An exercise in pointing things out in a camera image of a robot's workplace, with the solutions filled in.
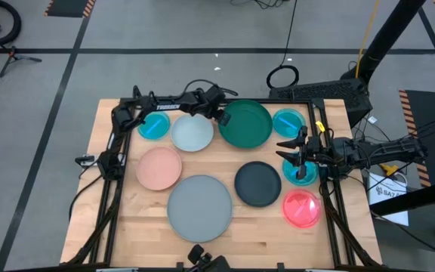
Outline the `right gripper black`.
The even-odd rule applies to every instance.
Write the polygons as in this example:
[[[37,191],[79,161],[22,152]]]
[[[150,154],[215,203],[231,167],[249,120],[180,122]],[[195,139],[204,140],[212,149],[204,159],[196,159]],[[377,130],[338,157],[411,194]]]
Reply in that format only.
[[[290,141],[283,141],[276,144],[284,148],[297,148],[297,153],[287,153],[284,151],[276,151],[276,154],[292,165],[298,166],[296,178],[304,179],[307,174],[305,162],[315,162],[321,164],[330,163],[330,156],[322,145],[321,134],[316,136],[307,136],[307,126],[302,126],[298,132],[298,136]]]

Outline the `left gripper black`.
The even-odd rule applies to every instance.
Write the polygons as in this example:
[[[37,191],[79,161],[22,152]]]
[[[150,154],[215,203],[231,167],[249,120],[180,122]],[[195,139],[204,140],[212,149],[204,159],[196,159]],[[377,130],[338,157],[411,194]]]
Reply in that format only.
[[[202,98],[203,102],[191,110],[192,115],[198,113],[206,118],[219,118],[219,124],[227,126],[231,114],[219,108],[220,103],[225,100],[225,94],[223,92],[205,92]]]

